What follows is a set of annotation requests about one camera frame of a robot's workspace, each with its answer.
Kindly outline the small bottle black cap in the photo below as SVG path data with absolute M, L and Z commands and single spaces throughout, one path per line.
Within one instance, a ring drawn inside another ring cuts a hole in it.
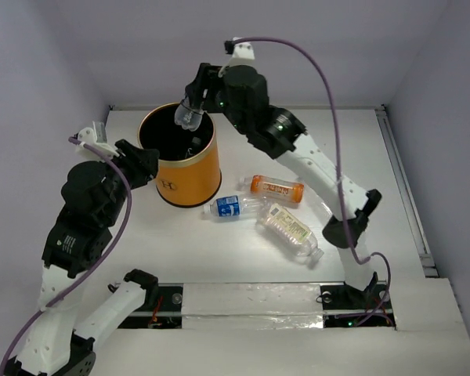
M 185 97 L 175 110 L 175 123 L 183 130 L 194 132 L 201 125 L 203 113 L 202 109 L 194 108 L 189 99 Z

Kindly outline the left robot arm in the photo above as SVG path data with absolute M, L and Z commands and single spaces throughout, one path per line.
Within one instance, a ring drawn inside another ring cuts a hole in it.
M 42 253 L 37 311 L 6 350 L 0 375 L 88 375 L 97 350 L 128 315 L 157 304 L 158 279 L 133 269 L 86 321 L 76 322 L 85 281 L 116 247 L 130 217 L 132 190 L 156 177 L 159 153 L 124 139 L 108 154 L 75 138 L 70 142 L 98 158 L 67 175 L 64 206 Z

